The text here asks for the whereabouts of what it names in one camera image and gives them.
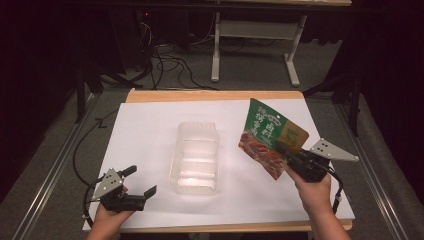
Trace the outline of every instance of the clear plastic container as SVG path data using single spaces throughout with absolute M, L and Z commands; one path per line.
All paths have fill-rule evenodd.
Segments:
M 178 126 L 169 180 L 177 193 L 213 195 L 218 185 L 219 134 L 211 122 Z

